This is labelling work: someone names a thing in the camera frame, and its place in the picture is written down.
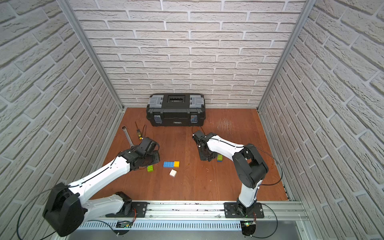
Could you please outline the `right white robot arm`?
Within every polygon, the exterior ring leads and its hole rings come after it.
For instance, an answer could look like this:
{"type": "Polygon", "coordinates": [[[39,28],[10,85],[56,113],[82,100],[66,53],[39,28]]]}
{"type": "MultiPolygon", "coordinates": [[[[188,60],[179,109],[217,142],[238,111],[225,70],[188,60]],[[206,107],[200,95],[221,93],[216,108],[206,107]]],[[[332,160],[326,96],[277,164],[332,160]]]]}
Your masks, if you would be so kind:
{"type": "Polygon", "coordinates": [[[234,163],[237,175],[242,182],[240,195],[237,199],[237,214],[246,217],[257,202],[257,192],[266,177],[269,168],[252,144],[239,145],[210,133],[201,131],[193,134],[201,161],[212,161],[222,155],[234,163]]]}

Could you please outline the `blue long lego brick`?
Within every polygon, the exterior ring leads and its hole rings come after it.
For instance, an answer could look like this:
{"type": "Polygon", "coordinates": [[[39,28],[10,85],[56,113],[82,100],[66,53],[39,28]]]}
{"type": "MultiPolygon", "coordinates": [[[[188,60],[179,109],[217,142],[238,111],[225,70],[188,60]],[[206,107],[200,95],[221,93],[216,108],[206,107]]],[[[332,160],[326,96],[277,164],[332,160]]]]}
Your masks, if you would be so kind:
{"type": "Polygon", "coordinates": [[[164,162],[163,167],[164,168],[174,168],[175,162],[164,162]]]}

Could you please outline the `white lego brick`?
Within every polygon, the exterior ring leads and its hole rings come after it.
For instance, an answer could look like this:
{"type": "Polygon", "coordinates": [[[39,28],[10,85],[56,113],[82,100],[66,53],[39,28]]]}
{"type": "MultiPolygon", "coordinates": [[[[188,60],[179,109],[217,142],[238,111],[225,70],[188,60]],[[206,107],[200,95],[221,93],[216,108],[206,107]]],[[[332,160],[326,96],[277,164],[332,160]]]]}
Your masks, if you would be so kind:
{"type": "Polygon", "coordinates": [[[176,174],[177,174],[177,171],[175,171],[175,170],[171,170],[171,172],[170,172],[170,176],[175,177],[176,174]]]}

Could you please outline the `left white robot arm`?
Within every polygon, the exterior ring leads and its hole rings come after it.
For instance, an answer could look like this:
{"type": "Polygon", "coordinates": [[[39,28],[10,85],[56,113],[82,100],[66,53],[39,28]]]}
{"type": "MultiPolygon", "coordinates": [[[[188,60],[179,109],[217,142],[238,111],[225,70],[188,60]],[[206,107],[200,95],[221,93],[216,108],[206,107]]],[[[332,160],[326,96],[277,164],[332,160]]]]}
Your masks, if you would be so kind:
{"type": "Polygon", "coordinates": [[[59,183],[54,186],[43,217],[59,236],[65,237],[81,224],[98,217],[134,215],[132,199],[123,192],[96,200],[91,198],[115,179],[159,161],[158,150],[143,152],[139,148],[131,148],[120,152],[114,160],[88,176],[69,185],[59,183]]]}

